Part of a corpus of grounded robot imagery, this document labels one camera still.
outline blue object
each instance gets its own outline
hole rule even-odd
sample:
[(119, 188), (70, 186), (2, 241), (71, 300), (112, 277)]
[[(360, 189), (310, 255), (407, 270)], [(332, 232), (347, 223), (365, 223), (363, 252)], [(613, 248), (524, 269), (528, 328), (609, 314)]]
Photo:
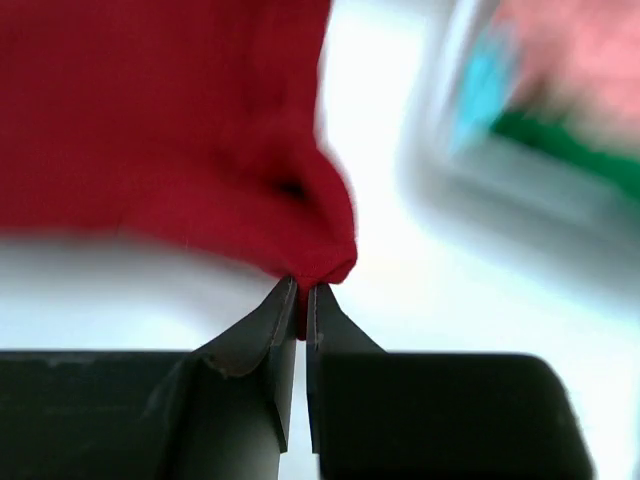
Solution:
[(510, 29), (487, 27), (479, 35), (462, 72), (455, 103), (451, 148), (458, 151), (504, 111), (513, 87), (515, 52)]

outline red fabric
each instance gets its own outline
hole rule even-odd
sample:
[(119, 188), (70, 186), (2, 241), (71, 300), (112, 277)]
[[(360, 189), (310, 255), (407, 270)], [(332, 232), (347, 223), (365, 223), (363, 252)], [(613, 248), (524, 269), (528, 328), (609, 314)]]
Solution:
[(313, 135), (329, 4), (2, 2), (0, 229), (132, 230), (303, 298), (342, 281), (353, 211)]

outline pink object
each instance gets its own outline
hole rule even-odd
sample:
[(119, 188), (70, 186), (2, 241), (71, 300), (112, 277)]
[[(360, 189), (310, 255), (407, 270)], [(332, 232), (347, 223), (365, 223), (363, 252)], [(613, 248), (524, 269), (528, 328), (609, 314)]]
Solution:
[(605, 118), (640, 126), (640, 2), (503, 0), (496, 20), (515, 27), (521, 52), (514, 102), (545, 80)]

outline black plastic part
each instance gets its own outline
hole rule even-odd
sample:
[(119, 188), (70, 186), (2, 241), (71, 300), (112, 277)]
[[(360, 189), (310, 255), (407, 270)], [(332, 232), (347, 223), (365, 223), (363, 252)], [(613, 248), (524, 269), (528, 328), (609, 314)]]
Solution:
[(309, 297), (307, 391), (326, 480), (593, 478), (564, 388), (527, 355), (392, 354)]
[(321, 284), (309, 293), (307, 310), (307, 408), (313, 453), (320, 453), (318, 373), (324, 357), (338, 353), (386, 356), (386, 352), (344, 314), (329, 285)]
[(195, 352), (0, 352), (0, 479), (276, 479), (297, 287)]

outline clip jaw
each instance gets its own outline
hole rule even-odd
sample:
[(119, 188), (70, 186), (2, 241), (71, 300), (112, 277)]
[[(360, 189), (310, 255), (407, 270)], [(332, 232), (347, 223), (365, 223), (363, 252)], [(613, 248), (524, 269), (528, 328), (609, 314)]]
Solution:
[(326, 480), (593, 478), (564, 388), (541, 359), (387, 353), (309, 295), (307, 396)]

